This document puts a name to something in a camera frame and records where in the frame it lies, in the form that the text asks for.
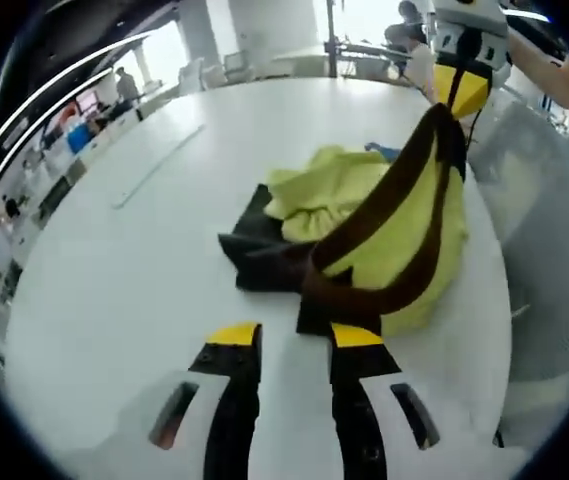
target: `blue object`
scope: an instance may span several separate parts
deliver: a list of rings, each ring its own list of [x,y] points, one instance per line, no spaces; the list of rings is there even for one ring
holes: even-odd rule
[[[383,147],[379,143],[370,142],[364,145],[364,150],[370,152],[371,150],[380,152],[387,162],[392,163],[399,157],[401,150],[397,148]]]
[[[68,134],[66,141],[68,142],[68,146],[71,147],[73,154],[79,153],[79,151],[91,141],[91,132],[88,126],[85,123],[78,126]]]

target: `brown strap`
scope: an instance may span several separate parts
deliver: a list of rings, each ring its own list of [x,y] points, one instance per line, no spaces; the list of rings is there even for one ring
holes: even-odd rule
[[[385,288],[368,290],[337,285],[321,271],[364,243],[410,194],[427,163],[436,131],[437,159],[443,162],[445,168],[441,169],[438,179],[430,225],[415,256],[398,277]],[[452,117],[448,109],[444,105],[436,105],[427,112],[402,150],[397,160],[398,162],[402,160],[402,164],[394,165],[364,203],[338,229],[315,247],[310,258],[311,265],[304,279],[303,295],[313,303],[340,312],[340,322],[358,326],[363,325],[361,321],[355,321],[356,318],[361,320],[366,318],[366,323],[375,322],[371,319],[377,319],[379,325],[380,315],[398,311],[417,300],[430,285],[437,268],[444,201],[455,155],[465,155],[464,134],[459,122]],[[401,167],[402,173],[393,174],[398,166]]]

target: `desk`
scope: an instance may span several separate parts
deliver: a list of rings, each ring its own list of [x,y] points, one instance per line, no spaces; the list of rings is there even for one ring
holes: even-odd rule
[[[312,461],[326,470],[319,477],[341,478],[326,341],[294,333],[299,296],[237,291],[217,233],[232,230],[273,168],[299,168],[331,143],[399,147],[427,108],[419,92],[375,82],[273,80],[176,99],[113,145],[51,218],[13,301],[6,383],[37,438],[54,454],[97,445],[127,402],[188,368],[213,331],[253,320],[264,335],[251,472]],[[158,155],[168,159],[113,209],[118,172]],[[490,442],[509,371],[509,299],[470,171],[465,198],[471,236],[459,278],[429,328],[388,345]]]

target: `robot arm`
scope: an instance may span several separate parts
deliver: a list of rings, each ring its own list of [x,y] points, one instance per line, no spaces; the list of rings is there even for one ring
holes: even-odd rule
[[[437,100],[456,118],[484,106],[510,74],[508,25],[497,0],[432,0]]]

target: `round table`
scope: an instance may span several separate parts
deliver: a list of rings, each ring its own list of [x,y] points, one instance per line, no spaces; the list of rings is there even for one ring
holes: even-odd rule
[[[338,478],[326,340],[295,334],[299,296],[236,290],[217,234],[233,229],[271,169],[302,167],[326,144],[401,147],[427,108],[419,92],[375,82],[273,80],[179,98],[110,147],[42,232],[13,302],[7,389],[44,448],[97,445],[133,397],[186,370],[212,332],[250,320],[263,324],[251,469],[313,461]],[[151,164],[135,194],[114,202]],[[490,442],[508,380],[510,309],[500,247],[468,172],[459,277],[428,328],[386,342]]]

